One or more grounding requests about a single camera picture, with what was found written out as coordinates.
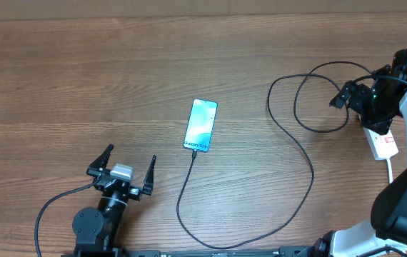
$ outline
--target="black cable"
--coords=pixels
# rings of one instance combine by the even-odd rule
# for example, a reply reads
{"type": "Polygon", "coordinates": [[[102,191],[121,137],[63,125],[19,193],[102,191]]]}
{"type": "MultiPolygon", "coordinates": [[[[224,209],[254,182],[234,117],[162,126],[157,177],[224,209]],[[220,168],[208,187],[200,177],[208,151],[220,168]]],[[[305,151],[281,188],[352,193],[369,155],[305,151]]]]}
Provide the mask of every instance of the black cable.
{"type": "Polygon", "coordinates": [[[67,192],[65,192],[65,193],[61,193],[61,194],[59,194],[59,195],[57,195],[57,196],[55,196],[55,197],[49,199],[49,201],[47,201],[47,202],[45,203],[45,205],[41,208],[41,210],[40,210],[40,212],[39,212],[39,215],[37,216],[37,220],[36,220],[36,222],[35,222],[35,231],[34,231],[35,249],[36,249],[37,255],[38,255],[39,257],[41,257],[40,246],[39,246],[39,224],[40,224],[40,218],[41,218],[41,216],[44,214],[44,211],[45,211],[46,207],[48,207],[48,205],[50,205],[50,204],[51,204],[52,202],[54,202],[55,200],[61,198],[62,196],[68,196],[68,195],[71,194],[71,193],[76,193],[76,192],[82,191],[82,190],[84,190],[84,189],[88,189],[88,188],[90,188],[90,187],[96,185],[101,179],[102,179],[102,177],[99,177],[99,178],[97,178],[96,180],[94,180],[93,183],[90,183],[89,185],[82,186],[81,188],[76,188],[76,189],[67,191],[67,192]]]}
{"type": "Polygon", "coordinates": [[[394,247],[392,247],[392,246],[384,246],[384,247],[382,247],[382,248],[378,248],[378,249],[376,249],[376,250],[369,251],[368,253],[359,255],[359,256],[357,256],[357,257],[370,257],[370,256],[374,256],[374,255],[376,255],[376,254],[378,254],[378,253],[382,253],[382,252],[384,252],[384,251],[385,251],[387,254],[389,254],[390,251],[393,251],[393,252],[396,252],[396,253],[400,254],[402,257],[407,257],[407,254],[406,254],[406,253],[404,253],[403,251],[400,251],[400,250],[398,250],[397,248],[394,248],[394,247]]]}
{"type": "Polygon", "coordinates": [[[355,79],[355,80],[353,80],[353,83],[358,83],[359,81],[362,81],[362,80],[364,80],[364,79],[375,79],[376,78],[376,75],[365,75],[365,76],[362,76],[362,77],[360,77],[360,78],[357,78],[357,79],[355,79]]]}
{"type": "MultiPolygon", "coordinates": [[[[326,65],[329,65],[329,64],[351,64],[351,65],[360,67],[360,68],[364,69],[365,71],[367,71],[368,73],[371,74],[371,71],[370,71],[369,69],[367,69],[366,67],[364,67],[364,66],[362,66],[362,65],[360,65],[360,64],[354,63],[354,62],[352,62],[352,61],[330,61],[330,62],[328,62],[328,63],[324,63],[324,64],[321,64],[321,65],[316,66],[314,69],[312,69],[312,70],[309,72],[309,74],[312,74],[316,69],[319,69],[319,68],[321,68],[322,66],[326,66],[326,65]]],[[[314,128],[310,128],[310,127],[306,126],[305,124],[302,123],[302,121],[301,121],[300,119],[298,119],[297,113],[296,113],[296,104],[297,104],[298,93],[299,93],[300,90],[302,89],[302,86],[305,84],[305,82],[307,81],[307,79],[308,79],[308,77],[305,77],[305,78],[303,79],[301,85],[298,86],[297,93],[296,93],[296,97],[294,98],[293,113],[294,113],[294,118],[296,118],[296,121],[297,121],[304,129],[307,129],[307,130],[309,130],[309,131],[316,132],[316,133],[330,133],[330,132],[338,131],[338,130],[342,129],[344,126],[346,126],[346,124],[348,123],[348,120],[349,120],[349,110],[348,110],[348,106],[346,105],[346,102],[345,102],[345,107],[346,107],[346,120],[345,120],[345,122],[343,122],[343,124],[341,124],[338,128],[333,128],[333,129],[329,129],[329,130],[318,130],[318,129],[314,129],[314,128]]],[[[333,84],[333,86],[336,87],[336,89],[337,89],[338,92],[339,92],[339,91],[340,91],[340,88],[337,86],[337,84],[335,84],[334,82],[332,82],[332,84],[333,84]]]]}
{"type": "Polygon", "coordinates": [[[178,220],[179,220],[180,225],[181,225],[181,227],[183,228],[183,230],[185,230],[185,232],[187,232],[187,234],[188,234],[190,237],[192,237],[195,241],[199,242],[201,245],[206,246],[206,247],[208,247],[208,248],[216,249],[216,250],[227,250],[227,249],[232,249],[232,248],[235,248],[235,247],[243,246],[243,245],[245,245],[245,244],[247,244],[247,243],[251,243],[251,242],[254,242],[254,241],[260,240],[260,239],[262,239],[262,238],[265,238],[265,237],[267,237],[267,236],[271,236],[271,235],[275,234],[276,232],[280,231],[280,230],[283,229],[285,226],[287,226],[287,225],[294,219],[294,217],[296,217],[296,214],[297,214],[298,211],[301,209],[303,203],[304,203],[305,200],[306,200],[306,197],[307,197],[308,194],[310,193],[310,190],[311,190],[311,187],[312,187],[312,185],[313,185],[314,178],[315,178],[315,171],[314,171],[314,169],[313,169],[313,164],[311,163],[310,157],[308,157],[308,154],[306,153],[306,151],[305,151],[305,149],[302,147],[302,145],[301,145],[285,128],[283,128],[283,127],[276,121],[276,119],[273,117],[273,114],[272,114],[271,109],[270,109],[270,95],[271,95],[271,91],[272,91],[273,86],[276,84],[276,82],[278,82],[278,81],[280,81],[280,80],[282,80],[282,79],[295,78],[295,77],[309,77],[309,76],[326,79],[327,81],[331,82],[333,85],[336,86],[335,82],[333,82],[330,78],[328,78],[328,77],[326,77],[326,76],[322,76],[322,75],[318,75],[318,74],[296,74],[296,75],[284,76],[284,77],[281,77],[281,78],[279,78],[279,79],[276,79],[276,80],[271,84],[270,89],[268,90],[268,94],[267,94],[267,109],[268,109],[268,113],[270,114],[270,117],[272,118],[273,122],[275,122],[275,124],[276,124],[284,133],[286,133],[286,134],[297,144],[297,146],[302,150],[302,152],[303,152],[303,154],[305,155],[306,160],[308,161],[308,164],[309,164],[309,166],[310,166],[310,170],[311,170],[310,186],[308,187],[308,189],[307,189],[307,191],[306,191],[306,193],[305,193],[305,196],[303,197],[302,201],[301,201],[300,204],[298,205],[297,209],[294,211],[294,213],[292,214],[292,216],[291,216],[283,225],[281,225],[280,227],[278,227],[278,228],[272,230],[271,232],[268,232],[268,233],[266,233],[266,234],[264,234],[264,235],[262,235],[262,236],[258,236],[258,237],[256,237],[256,238],[253,238],[253,239],[250,239],[250,240],[247,240],[247,241],[243,241],[243,242],[241,242],[241,243],[237,243],[237,244],[232,245],[232,246],[225,246],[225,247],[212,246],[212,245],[209,245],[209,244],[207,244],[207,243],[204,243],[203,241],[201,241],[200,239],[198,239],[197,237],[195,237],[195,235],[193,235],[193,234],[185,227],[185,225],[184,225],[183,222],[181,221],[180,212],[179,212],[179,206],[180,206],[181,197],[183,196],[184,189],[185,189],[186,184],[188,183],[188,180],[189,180],[189,175],[191,174],[192,166],[194,165],[194,161],[196,160],[196,156],[197,156],[197,151],[193,151],[192,161],[191,161],[191,165],[189,166],[188,175],[186,176],[186,179],[185,179],[185,181],[184,181],[183,187],[181,188],[180,195],[179,195],[179,197],[178,197],[178,201],[176,202],[176,215],[177,215],[177,217],[178,217],[178,220]]]}

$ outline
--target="samsung galaxy phone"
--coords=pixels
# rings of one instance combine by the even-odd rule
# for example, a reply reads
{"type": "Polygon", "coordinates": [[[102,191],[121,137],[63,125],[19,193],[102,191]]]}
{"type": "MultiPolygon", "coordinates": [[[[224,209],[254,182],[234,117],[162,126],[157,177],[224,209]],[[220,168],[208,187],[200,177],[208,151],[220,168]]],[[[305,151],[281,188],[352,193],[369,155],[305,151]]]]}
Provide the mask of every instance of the samsung galaxy phone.
{"type": "Polygon", "coordinates": [[[216,102],[194,100],[189,115],[188,128],[184,136],[184,148],[203,152],[210,149],[211,133],[213,132],[217,109],[218,104],[216,102]]]}

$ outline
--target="phone screen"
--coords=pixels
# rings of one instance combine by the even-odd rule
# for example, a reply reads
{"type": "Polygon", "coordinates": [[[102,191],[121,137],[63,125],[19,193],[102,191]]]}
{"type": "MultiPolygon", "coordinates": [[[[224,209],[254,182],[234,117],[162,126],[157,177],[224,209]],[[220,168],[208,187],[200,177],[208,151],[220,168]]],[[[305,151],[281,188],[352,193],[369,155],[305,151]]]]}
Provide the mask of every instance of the phone screen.
{"type": "Polygon", "coordinates": [[[195,99],[188,128],[184,136],[183,147],[197,151],[207,152],[210,149],[211,133],[216,118],[218,104],[212,101],[195,99]]]}

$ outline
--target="wooden table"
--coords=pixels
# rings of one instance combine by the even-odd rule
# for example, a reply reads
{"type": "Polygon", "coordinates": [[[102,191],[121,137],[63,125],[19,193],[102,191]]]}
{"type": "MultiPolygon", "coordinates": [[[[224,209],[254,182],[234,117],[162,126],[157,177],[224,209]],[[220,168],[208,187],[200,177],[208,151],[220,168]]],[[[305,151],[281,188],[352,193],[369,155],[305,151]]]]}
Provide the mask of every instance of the wooden table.
{"type": "MultiPolygon", "coordinates": [[[[0,256],[36,256],[34,222],[43,204],[89,183],[87,166],[115,145],[116,162],[141,185],[156,154],[152,197],[130,201],[119,234],[127,248],[205,250],[180,227],[176,199],[191,161],[182,147],[193,99],[219,103],[211,150],[196,159],[181,216],[203,241],[226,246],[280,226],[310,183],[297,145],[266,111],[271,82],[323,62],[390,64],[407,47],[407,14],[220,16],[0,22],[0,256]]],[[[365,75],[355,66],[318,70],[342,85],[365,75]]],[[[242,248],[307,245],[368,218],[387,185],[354,112],[335,133],[301,128],[292,103],[300,79],[272,93],[272,109],[305,147],[316,177],[297,217],[282,231],[242,248]]],[[[328,107],[336,90],[310,79],[298,100],[308,126],[331,129],[344,111],[328,107]]],[[[407,164],[406,132],[397,118],[407,164]]],[[[40,226],[44,256],[74,247],[77,211],[96,206],[90,189],[51,204],[40,226]]]]}

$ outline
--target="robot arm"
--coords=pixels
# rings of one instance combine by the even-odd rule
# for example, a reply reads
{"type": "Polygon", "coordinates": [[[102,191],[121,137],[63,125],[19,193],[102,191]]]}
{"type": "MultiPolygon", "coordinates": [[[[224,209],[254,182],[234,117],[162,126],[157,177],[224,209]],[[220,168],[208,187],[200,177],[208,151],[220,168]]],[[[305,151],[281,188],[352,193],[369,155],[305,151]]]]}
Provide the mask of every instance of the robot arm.
{"type": "MultiPolygon", "coordinates": [[[[407,81],[407,49],[399,51],[393,62],[393,68],[387,74],[388,67],[377,72],[407,81]]],[[[395,115],[402,116],[407,133],[407,89],[398,83],[377,79],[368,94],[364,85],[349,83],[331,102],[337,106],[349,100],[350,108],[365,115],[361,125],[379,133],[388,130],[395,115]],[[380,96],[377,105],[374,100],[380,96]]],[[[373,203],[371,218],[346,229],[332,233],[328,238],[320,238],[321,244],[328,247],[317,251],[314,256],[380,256],[384,249],[407,251],[407,169],[392,184],[386,187],[373,203]]]]}
{"type": "Polygon", "coordinates": [[[109,145],[86,171],[94,181],[98,179],[94,187],[102,192],[102,196],[97,208],[84,208],[75,215],[72,223],[76,235],[74,253],[62,257],[126,256],[123,248],[116,247],[116,235],[128,200],[140,201],[142,194],[150,196],[153,193],[156,156],[151,159],[141,188],[131,184],[132,167],[116,163],[111,170],[106,168],[113,148],[109,145]]]}

